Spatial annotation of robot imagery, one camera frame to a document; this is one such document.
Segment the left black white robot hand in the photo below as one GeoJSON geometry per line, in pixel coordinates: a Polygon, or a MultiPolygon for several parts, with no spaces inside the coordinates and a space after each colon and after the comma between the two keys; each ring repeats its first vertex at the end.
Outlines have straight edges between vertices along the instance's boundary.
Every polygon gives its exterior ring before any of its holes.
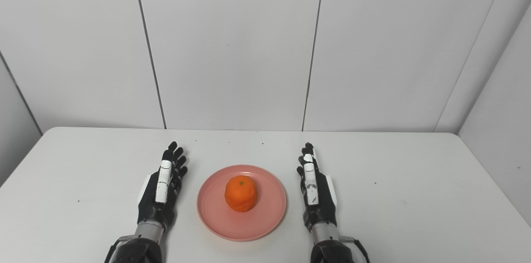
{"type": "Polygon", "coordinates": [[[138,224],[155,221],[165,230],[177,216],[176,201],[188,172],[184,149],[173,141],[163,152],[158,170],[148,177],[138,204],[138,224]]]}

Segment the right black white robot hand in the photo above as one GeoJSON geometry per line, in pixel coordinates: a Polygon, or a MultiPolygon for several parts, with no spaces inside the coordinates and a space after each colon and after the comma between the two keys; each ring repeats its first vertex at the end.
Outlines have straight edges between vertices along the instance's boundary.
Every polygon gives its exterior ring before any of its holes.
{"type": "Polygon", "coordinates": [[[303,221],[308,231],[318,223],[337,225],[336,205],[330,190],[330,184],[323,174],[315,157],[314,146],[307,142],[298,157],[300,165],[300,191],[303,195],[305,211],[303,221]]]}

